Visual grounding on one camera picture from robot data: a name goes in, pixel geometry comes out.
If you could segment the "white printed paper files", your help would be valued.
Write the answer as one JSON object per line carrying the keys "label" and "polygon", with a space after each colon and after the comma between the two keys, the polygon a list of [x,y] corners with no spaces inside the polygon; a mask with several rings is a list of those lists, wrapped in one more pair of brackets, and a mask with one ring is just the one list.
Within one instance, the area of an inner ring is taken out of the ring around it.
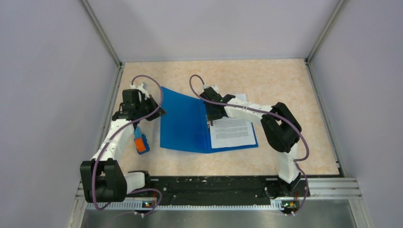
{"label": "white printed paper files", "polygon": [[211,149],[214,152],[258,147],[253,124],[243,119],[223,117],[210,122]]}

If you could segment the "blue plastic folder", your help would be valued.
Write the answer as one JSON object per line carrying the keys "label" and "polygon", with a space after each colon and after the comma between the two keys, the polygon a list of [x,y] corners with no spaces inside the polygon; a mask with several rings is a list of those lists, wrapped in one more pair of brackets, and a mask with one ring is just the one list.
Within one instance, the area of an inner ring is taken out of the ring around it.
{"label": "blue plastic folder", "polygon": [[215,153],[202,100],[163,87],[160,146],[170,150]]}

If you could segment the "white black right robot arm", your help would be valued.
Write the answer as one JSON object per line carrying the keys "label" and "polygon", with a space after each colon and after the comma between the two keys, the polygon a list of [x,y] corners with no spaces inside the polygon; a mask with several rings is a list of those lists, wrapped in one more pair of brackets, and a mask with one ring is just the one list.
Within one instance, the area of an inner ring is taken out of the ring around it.
{"label": "white black right robot arm", "polygon": [[279,191],[285,196],[291,196],[297,191],[300,171],[295,160],[302,128],[284,103],[258,105],[243,101],[235,95],[221,96],[216,86],[204,86],[200,97],[210,122],[228,117],[261,126],[269,145],[279,152]]}

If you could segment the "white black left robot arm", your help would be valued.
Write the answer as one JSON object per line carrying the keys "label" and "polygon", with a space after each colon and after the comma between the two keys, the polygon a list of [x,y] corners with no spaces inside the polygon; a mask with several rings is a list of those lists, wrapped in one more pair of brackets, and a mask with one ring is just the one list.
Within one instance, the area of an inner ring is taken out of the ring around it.
{"label": "white black left robot arm", "polygon": [[110,128],[99,150],[80,165],[84,197],[89,203],[122,202],[136,191],[140,196],[152,192],[147,171],[124,174],[119,161],[129,138],[135,136],[140,120],[152,121],[166,112],[146,89],[131,88],[122,92],[123,101],[112,115]]}

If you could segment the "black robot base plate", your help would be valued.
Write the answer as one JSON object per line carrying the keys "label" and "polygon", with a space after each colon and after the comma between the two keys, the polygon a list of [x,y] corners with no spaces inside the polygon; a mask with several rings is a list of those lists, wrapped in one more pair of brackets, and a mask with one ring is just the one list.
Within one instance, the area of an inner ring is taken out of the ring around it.
{"label": "black robot base plate", "polygon": [[128,197],[157,197],[162,206],[268,206],[275,200],[302,200],[310,192],[302,178],[294,187],[278,176],[152,176],[145,192]]}

